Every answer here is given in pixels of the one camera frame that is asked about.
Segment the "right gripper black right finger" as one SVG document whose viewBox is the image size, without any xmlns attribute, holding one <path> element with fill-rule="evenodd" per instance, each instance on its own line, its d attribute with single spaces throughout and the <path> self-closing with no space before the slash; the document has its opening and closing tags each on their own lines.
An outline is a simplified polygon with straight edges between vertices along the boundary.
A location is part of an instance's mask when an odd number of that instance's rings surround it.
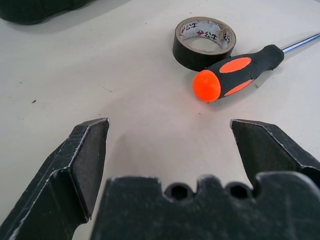
<svg viewBox="0 0 320 240">
<path fill-rule="evenodd" d="M 309 177 L 320 188 L 320 161 L 277 125 L 232 119 L 230 128 L 251 183 L 262 172 L 297 172 Z"/>
</svg>

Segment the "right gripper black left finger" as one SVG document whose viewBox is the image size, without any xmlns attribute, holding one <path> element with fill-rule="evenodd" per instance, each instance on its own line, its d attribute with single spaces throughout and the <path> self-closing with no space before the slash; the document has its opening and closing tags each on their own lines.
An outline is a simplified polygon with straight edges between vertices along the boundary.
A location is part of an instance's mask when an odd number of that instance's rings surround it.
<svg viewBox="0 0 320 240">
<path fill-rule="evenodd" d="M 73 128 L 0 225 L 0 240 L 72 240 L 96 205 L 109 126 L 98 118 Z"/>
</svg>

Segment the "black orange handled screwdriver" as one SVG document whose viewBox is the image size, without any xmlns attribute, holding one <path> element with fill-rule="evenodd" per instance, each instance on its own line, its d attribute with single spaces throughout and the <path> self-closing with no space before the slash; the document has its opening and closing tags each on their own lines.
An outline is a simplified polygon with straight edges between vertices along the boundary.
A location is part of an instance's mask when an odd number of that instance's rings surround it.
<svg viewBox="0 0 320 240">
<path fill-rule="evenodd" d="M 250 85 L 262 73 L 272 71 L 285 54 L 320 38 L 320 33 L 283 49 L 274 44 L 254 53 L 226 58 L 198 72 L 192 82 L 195 96 L 203 102 L 228 97 Z"/>
</svg>

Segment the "black electrical tape roll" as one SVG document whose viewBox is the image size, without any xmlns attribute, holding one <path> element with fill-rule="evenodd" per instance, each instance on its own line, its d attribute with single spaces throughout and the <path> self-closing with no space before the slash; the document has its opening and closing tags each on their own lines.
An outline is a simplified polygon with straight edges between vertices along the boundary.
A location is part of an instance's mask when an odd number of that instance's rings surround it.
<svg viewBox="0 0 320 240">
<path fill-rule="evenodd" d="M 217 50 L 200 50 L 187 43 L 189 39 L 205 39 L 219 46 Z M 231 56 L 236 34 L 226 23 L 204 16 L 184 19 L 175 28 L 172 53 L 184 67 L 200 72 Z"/>
</svg>

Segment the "black plastic toolbox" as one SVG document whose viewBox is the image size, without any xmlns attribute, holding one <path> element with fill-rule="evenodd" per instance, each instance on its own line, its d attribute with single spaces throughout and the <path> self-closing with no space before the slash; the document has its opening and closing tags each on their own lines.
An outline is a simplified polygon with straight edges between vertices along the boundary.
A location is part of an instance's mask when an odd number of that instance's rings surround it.
<svg viewBox="0 0 320 240">
<path fill-rule="evenodd" d="M 34 25 L 93 1 L 95 0 L 0 0 L 0 19 L 20 25 Z"/>
</svg>

